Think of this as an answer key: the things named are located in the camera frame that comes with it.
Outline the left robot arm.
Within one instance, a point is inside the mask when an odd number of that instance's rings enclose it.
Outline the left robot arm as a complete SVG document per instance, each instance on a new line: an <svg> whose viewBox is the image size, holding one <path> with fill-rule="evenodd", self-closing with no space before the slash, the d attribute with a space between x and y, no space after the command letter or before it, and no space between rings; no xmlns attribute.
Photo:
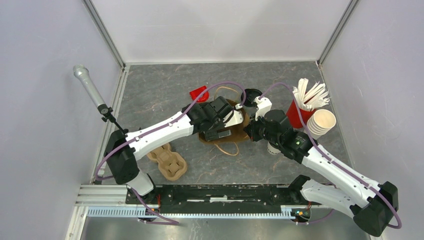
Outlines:
<svg viewBox="0 0 424 240"><path fill-rule="evenodd" d="M197 133L215 133L243 121L243 113L224 97L211 102L193 102L160 123L112 135L104 160L118 185L131 187L140 200L151 204L157 198L157 190L149 175L139 169L139 159L171 141Z"/></svg>

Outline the white paper coffee cup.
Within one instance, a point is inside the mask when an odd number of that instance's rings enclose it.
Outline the white paper coffee cup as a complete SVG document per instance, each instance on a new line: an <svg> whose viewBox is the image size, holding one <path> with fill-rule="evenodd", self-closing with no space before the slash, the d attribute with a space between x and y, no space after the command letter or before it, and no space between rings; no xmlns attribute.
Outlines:
<svg viewBox="0 0 424 240"><path fill-rule="evenodd" d="M277 155L281 153L281 151L275 148L274 146L272 146L270 142L267 143L267 151L272 155Z"/></svg>

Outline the green paper bag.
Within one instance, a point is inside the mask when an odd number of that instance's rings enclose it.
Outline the green paper bag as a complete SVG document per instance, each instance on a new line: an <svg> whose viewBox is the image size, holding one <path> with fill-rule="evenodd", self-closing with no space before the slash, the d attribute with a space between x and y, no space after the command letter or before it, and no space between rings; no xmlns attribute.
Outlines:
<svg viewBox="0 0 424 240"><path fill-rule="evenodd" d="M228 156L237 156L240 152L239 147L238 147L238 143L239 142L244 142L250 139L250 137L244 132L244 127L246 127L249 124L249 115L246 112L246 110L244 108L240 109L241 114L243 115L243 122L237 125L233 125L233 126L229 126L224 128L223 130L218 131L219 133L221 132L225 132L225 131L230 131L231 135L228 136L224 136L222 138L219 139L215 139L215 140L211 140L211 141L207 141L205 138L205 134L203 132L200 132L198 134L198 139L201 143L206 144L206 145L214 145L218 150L220 150L222 153L228 155ZM224 149L221 148L220 145L222 144L230 144L233 143L235 145L235 149L236 152L235 153L230 153L225 151Z"/></svg>

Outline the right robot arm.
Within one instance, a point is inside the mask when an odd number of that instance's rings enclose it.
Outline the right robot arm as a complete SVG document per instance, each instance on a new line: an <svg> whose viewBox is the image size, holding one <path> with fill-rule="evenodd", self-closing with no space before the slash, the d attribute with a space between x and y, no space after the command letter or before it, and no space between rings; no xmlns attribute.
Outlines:
<svg viewBox="0 0 424 240"><path fill-rule="evenodd" d="M334 185L326 186L300 175L288 191L293 203L309 201L330 207L352 218L374 237L380 237L387 227L392 228L392 219L397 221L395 228L401 228L398 188L394 184L379 183L353 170L307 133L293 129L282 110L252 118L244 131L253 142L266 140L276 153L316 171Z"/></svg>

